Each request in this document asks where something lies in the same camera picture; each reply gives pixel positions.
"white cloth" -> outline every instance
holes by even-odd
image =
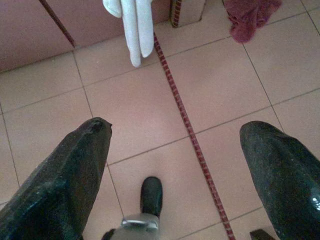
[[[134,67],[141,65],[141,55],[148,57],[154,48],[152,0],[102,0],[105,9],[122,17],[126,44]]]

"maroon cloth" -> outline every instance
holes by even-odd
[[[232,22],[230,33],[238,43],[248,42],[281,6],[281,0],[227,0],[224,7]]]

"tiled floor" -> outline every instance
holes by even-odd
[[[320,158],[319,0],[283,0],[244,45],[229,37],[230,25],[221,1],[207,0],[202,21],[161,23],[155,33],[236,239],[258,228],[275,236],[239,129],[269,122]],[[162,240],[227,239],[155,52],[134,69],[121,36],[0,73],[0,103],[0,208],[67,133],[100,116],[113,135],[85,240],[139,212],[150,175],[164,187]]]

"pink wall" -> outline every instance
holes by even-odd
[[[47,0],[76,46],[87,46],[124,34],[121,18],[109,14],[102,0]],[[169,19],[170,0],[152,2],[153,22]]]
[[[0,72],[72,49],[39,1],[0,1]]]
[[[124,33],[102,0],[47,0],[75,41],[87,46]],[[152,2],[153,22],[169,19],[170,0]],[[0,72],[73,50],[39,0],[0,1]]]

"black shoe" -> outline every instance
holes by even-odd
[[[115,233],[115,230],[116,229],[111,229],[110,231],[107,231],[104,235],[103,235],[103,237],[101,238],[101,240],[110,240],[111,239],[111,237],[113,236],[113,234]]]
[[[160,217],[163,190],[161,181],[154,176],[147,177],[141,187],[140,209],[143,214]]]

